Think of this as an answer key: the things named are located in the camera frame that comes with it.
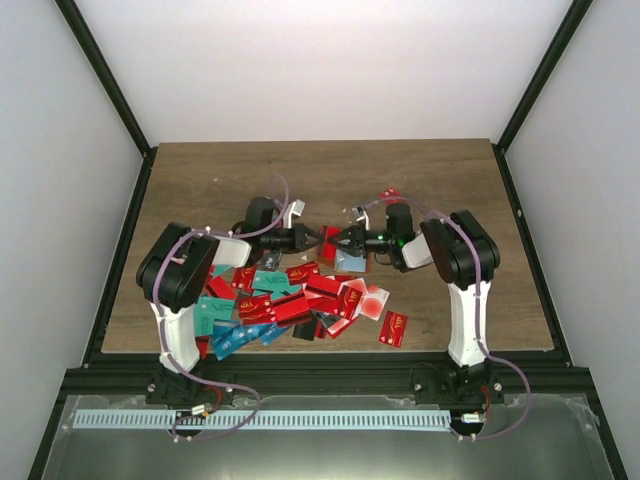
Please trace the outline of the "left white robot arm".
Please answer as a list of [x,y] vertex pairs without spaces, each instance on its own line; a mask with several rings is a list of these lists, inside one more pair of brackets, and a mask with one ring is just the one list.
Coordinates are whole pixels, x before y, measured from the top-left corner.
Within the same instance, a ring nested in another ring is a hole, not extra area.
[[227,232],[171,222],[142,260],[136,284],[156,318],[160,363],[174,373],[169,391],[181,403],[194,403],[204,392],[203,377],[192,371],[200,358],[195,313],[212,269],[252,267],[268,252],[299,253],[315,246],[319,235],[295,221],[304,209],[300,199],[280,204],[255,197],[245,218]]

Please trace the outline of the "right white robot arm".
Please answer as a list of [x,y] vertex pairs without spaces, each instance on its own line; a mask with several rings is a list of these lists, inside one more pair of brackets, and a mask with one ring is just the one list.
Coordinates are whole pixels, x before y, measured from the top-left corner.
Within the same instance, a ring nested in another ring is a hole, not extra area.
[[486,341],[486,305],[491,282],[501,261],[496,242],[469,210],[449,215],[425,214],[414,228],[411,207],[394,197],[386,205],[382,230],[370,226],[365,207],[353,209],[356,223],[328,237],[338,251],[350,256],[382,254],[405,273],[433,265],[450,296],[451,336],[448,354],[460,368],[444,378],[447,396],[458,403],[480,390],[477,374],[466,367],[489,356]]

